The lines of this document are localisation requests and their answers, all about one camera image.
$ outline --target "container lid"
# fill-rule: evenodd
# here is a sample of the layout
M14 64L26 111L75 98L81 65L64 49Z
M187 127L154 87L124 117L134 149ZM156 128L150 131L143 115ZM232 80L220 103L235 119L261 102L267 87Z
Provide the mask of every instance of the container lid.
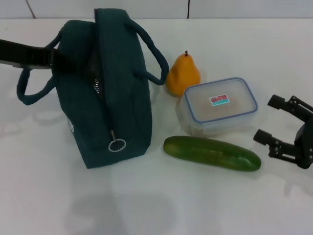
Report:
M248 84L238 77L189 87L184 96L197 123L234 118L258 110Z

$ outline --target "metal ring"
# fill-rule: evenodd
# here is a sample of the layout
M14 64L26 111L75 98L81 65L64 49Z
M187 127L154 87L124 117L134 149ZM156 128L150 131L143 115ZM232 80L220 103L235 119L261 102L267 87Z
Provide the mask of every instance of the metal ring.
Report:
M112 149L111 149L111 145L112 145L113 143L118 142L118 141L124 142L123 147L121 147L121 148L118 149L118 150L112 150ZM126 141L125 141L125 140L123 140L123 139L116 139L116 140L114 140L114 141L111 141L111 143L109 144L108 149L109 149L110 152L116 153L116 152L122 151L125 147L126 147Z

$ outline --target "green cucumber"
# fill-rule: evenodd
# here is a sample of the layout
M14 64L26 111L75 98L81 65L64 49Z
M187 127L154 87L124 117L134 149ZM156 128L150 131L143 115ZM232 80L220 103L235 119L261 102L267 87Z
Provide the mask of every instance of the green cucumber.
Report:
M164 152L172 157L239 171L256 171L261 159L250 150L210 139L172 136L164 141Z

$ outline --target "plastic food container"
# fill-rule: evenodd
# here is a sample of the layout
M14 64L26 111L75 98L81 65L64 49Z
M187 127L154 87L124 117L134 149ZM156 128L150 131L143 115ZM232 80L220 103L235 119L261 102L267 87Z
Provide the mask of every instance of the plastic food container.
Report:
M234 77L187 88L180 108L186 131L207 137L249 125L258 105L248 84Z

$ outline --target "bag handle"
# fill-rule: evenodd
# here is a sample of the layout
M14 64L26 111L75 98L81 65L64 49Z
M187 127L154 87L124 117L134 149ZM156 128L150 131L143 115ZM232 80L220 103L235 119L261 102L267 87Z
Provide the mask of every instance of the bag handle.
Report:
M131 19L127 19L126 24L130 26L135 32L141 37L144 43L147 45L153 56L156 58L158 64L160 65L162 72L161 72L161 79L156 78L154 75L147 71L134 71L136 76L147 78L148 80L152 81L153 83L161 86L165 83L166 77L169 71L168 63L162 53L156 48L154 45L151 37L149 34L136 22L132 21Z
M59 43L61 39L61 32L59 32L58 36L51 42L49 43L45 49L49 49L49 50L45 50L49 53L49 66L48 68L51 68L52 66L52 60L53 57L55 57L55 51L53 50L53 48ZM29 54L33 53L34 51L32 51L32 48L29 49ZM38 61L45 61L44 58L39 58L37 57ZM30 69L29 67L31 67L32 64L30 62L30 64L22 64L22 68L26 67L25 69L23 69L18 84L17 84L17 88L16 88L16 93L17 96L19 98L19 100L21 102L23 102L25 105L31 105L33 103L36 103L38 100L40 100L42 97L44 97L45 95L47 95L53 88L55 88L55 84L54 84L54 80L53 77L49 79L49 81L47 82L47 84L45 85L45 87L38 93L36 94L31 94L31 95L25 95L25 91L26 91L26 87L28 84L28 80L30 77L30 71L32 71L32 69Z

